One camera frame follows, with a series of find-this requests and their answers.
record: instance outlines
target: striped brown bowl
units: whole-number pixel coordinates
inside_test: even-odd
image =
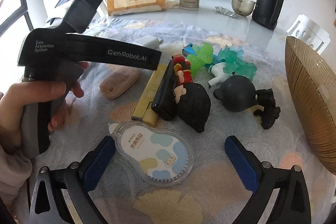
[[[292,100],[321,163],[336,175],[336,75],[306,43],[287,37],[285,65]]]

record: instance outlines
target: cup handle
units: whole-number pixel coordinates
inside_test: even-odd
[[[238,0],[237,1],[237,5],[236,5],[236,11],[238,11],[240,13],[240,6],[242,5],[242,0]]]

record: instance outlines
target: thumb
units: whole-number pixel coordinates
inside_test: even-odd
[[[57,99],[66,91],[63,82],[34,81],[12,85],[4,95],[12,106],[23,107],[31,103],[48,102]]]

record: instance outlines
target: table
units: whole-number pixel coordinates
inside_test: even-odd
[[[250,17],[229,18],[216,13],[214,6],[230,8],[225,0],[201,0],[197,12],[169,9],[163,12],[123,15],[100,19],[86,31],[87,35],[132,42],[147,34],[162,38],[162,62],[168,62],[175,51],[187,43],[213,44],[218,51],[225,44],[243,46],[244,58],[258,68],[254,85],[257,89],[273,88],[274,97],[282,109],[275,125],[265,131],[251,110],[239,113],[226,111],[208,90],[212,102],[205,132],[196,134],[179,118],[157,127],[180,132],[194,150],[194,166],[179,185],[160,188],[145,182],[132,165],[116,153],[98,187],[90,196],[109,223],[224,223],[231,224],[242,210],[251,193],[246,191],[226,156],[223,144],[226,137],[236,135],[241,143],[255,153],[260,161],[267,160],[274,167],[303,168],[312,208],[312,223],[322,224],[331,207],[335,192],[335,177],[313,155],[291,101],[284,68],[286,33],[279,26],[275,31],[255,24]],[[30,178],[31,193],[39,169],[47,165],[51,170],[65,168],[80,161],[93,150],[105,135],[108,123],[127,122],[151,75],[142,76],[125,94],[107,100],[98,89],[100,81],[117,67],[93,63],[80,78],[86,91],[83,98],[67,97],[71,108],[64,129],[52,135],[50,148],[33,160]],[[194,81],[207,86],[212,76],[202,69]],[[269,213],[277,191],[266,208]],[[75,210],[64,193],[70,211]],[[265,223],[264,214],[260,224]],[[26,219],[27,215],[18,215]]]

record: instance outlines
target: metal cup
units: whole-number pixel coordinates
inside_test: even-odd
[[[233,11],[241,16],[249,16],[253,12],[255,2],[253,0],[232,0]]]

